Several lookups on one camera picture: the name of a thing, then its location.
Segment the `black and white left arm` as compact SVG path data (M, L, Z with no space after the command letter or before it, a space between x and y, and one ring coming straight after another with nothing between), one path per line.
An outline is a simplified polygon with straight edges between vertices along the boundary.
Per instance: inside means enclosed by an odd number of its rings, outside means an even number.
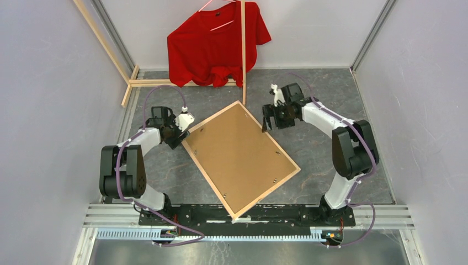
M131 138L101 150L99 191L106 199L121 199L140 208L144 217L152 216L160 225L173 221L173 209L167 194L147 184L144 156L160 144L177 148L189 136L195 121L184 107L175 115L169 107L151 108L151 115Z

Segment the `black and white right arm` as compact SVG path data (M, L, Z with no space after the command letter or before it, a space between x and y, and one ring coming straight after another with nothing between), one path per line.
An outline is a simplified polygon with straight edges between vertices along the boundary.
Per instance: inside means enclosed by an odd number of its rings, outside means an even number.
M361 179L374 173L379 162L374 135L366 120L355 121L327 108L317 98L305 97L301 87L271 84L272 104L262 107L262 132L274 126L285 129L304 121L318 128L332 140L332 163L336 171L329 190L321 198L318 216L325 225L335 224L349 208Z

